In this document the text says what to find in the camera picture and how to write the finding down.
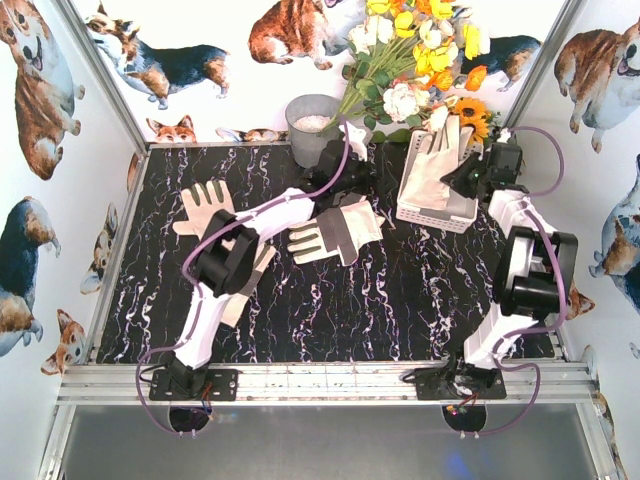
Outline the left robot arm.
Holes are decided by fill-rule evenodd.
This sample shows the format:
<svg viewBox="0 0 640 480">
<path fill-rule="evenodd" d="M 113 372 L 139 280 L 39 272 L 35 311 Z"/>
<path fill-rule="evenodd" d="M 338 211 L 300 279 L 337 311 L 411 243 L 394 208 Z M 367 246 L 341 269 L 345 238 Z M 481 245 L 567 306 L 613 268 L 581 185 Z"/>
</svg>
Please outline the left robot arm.
<svg viewBox="0 0 640 480">
<path fill-rule="evenodd" d="M 356 262 L 362 246 L 381 240 L 385 220 L 363 191 L 370 177 L 364 146 L 332 140 L 296 186 L 252 209 L 236 211 L 223 181 L 182 191 L 188 218 L 174 230 L 200 242 L 183 266 L 194 290 L 168 362 L 174 382 L 185 390 L 201 387 L 219 325 L 242 311 L 240 298 L 252 293 L 268 265 L 273 237 L 288 232 L 297 264 L 336 256 L 344 266 Z"/>
</svg>

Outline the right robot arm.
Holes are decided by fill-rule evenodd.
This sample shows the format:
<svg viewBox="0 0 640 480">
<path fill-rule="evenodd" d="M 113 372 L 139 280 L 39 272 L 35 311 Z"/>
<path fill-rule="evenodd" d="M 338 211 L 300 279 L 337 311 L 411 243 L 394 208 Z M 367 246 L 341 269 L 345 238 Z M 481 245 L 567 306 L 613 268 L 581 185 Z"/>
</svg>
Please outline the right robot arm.
<svg viewBox="0 0 640 480">
<path fill-rule="evenodd" d="M 497 382 L 499 362 L 527 331 L 555 314 L 566 318 L 578 240 L 548 224 L 532 195 L 515 183 L 522 160 L 516 145 L 495 143 L 484 152 L 470 147 L 459 167 L 442 182 L 466 199 L 484 200 L 505 235 L 485 319 L 448 363 L 446 378 L 471 393 Z"/>
</svg>

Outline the white glove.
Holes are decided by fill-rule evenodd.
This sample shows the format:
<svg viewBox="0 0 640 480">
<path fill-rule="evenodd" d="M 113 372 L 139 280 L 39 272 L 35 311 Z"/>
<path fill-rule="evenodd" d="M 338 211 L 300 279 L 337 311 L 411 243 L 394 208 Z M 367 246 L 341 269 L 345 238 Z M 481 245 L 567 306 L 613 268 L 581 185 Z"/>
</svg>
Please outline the white glove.
<svg viewBox="0 0 640 480">
<path fill-rule="evenodd" d="M 202 239 L 215 213 L 219 210 L 235 212 L 231 194 L 224 180 L 196 183 L 182 190 L 180 196 L 188 219 L 172 224 L 174 232 L 179 236 L 197 236 Z"/>
</svg>

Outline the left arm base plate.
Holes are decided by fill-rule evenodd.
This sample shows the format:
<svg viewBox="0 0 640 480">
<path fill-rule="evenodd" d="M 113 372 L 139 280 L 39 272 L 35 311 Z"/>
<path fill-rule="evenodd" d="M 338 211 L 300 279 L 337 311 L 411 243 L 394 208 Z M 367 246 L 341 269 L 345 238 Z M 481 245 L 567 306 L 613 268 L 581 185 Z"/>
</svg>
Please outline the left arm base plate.
<svg viewBox="0 0 640 480">
<path fill-rule="evenodd" d="M 149 386 L 151 401 L 200 401 L 233 402 L 239 387 L 237 369 L 209 368 L 201 380 L 197 380 L 191 390 L 181 387 L 166 368 L 153 373 Z"/>
</svg>

